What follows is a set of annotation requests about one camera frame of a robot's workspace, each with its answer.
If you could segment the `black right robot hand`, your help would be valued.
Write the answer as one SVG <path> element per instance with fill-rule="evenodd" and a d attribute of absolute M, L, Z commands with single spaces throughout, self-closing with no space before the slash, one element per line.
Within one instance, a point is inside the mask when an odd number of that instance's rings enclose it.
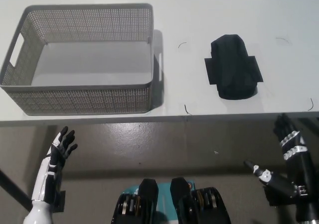
<path fill-rule="evenodd" d="M 270 206 L 318 202 L 317 174 L 301 131 L 286 114 L 277 117 L 273 131 L 279 141 L 287 176 L 262 168 L 250 160 L 245 160 L 244 165 L 263 184 Z"/>

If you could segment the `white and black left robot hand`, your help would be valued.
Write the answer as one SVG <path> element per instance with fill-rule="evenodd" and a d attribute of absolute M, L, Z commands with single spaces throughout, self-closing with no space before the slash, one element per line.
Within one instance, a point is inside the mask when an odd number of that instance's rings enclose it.
<path fill-rule="evenodd" d="M 32 201 L 42 201 L 50 205 L 57 202 L 60 193 L 62 170 L 66 160 L 78 145 L 74 143 L 75 131 L 65 126 L 52 141 L 37 173 L 32 192 Z"/>

